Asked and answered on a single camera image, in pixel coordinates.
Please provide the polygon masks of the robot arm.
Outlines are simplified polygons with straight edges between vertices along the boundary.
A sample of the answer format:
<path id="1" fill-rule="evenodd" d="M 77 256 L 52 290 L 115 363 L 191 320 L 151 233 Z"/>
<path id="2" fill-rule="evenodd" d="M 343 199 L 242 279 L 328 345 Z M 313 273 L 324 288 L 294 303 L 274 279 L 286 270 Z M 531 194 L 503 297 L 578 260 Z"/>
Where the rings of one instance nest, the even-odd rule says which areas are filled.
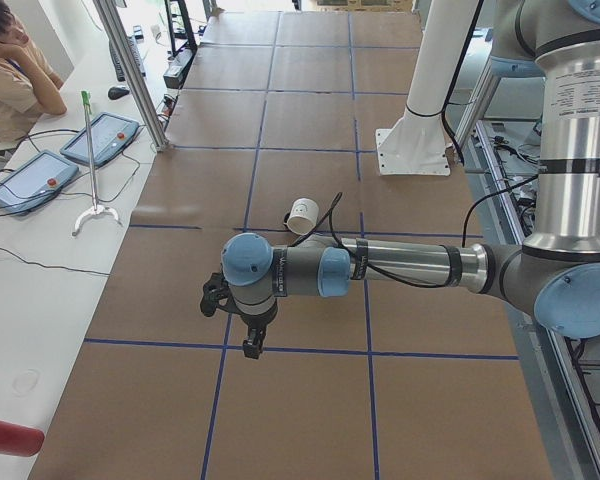
<path id="1" fill-rule="evenodd" d="M 460 286 L 511 304 L 572 339 L 600 335 L 600 1 L 502 1 L 492 58 L 546 78 L 534 229 L 520 246 L 424 245 L 305 235 L 274 247 L 254 233 L 231 238 L 200 308 L 247 327 L 258 358 L 277 301 L 343 296 L 354 280 Z"/>

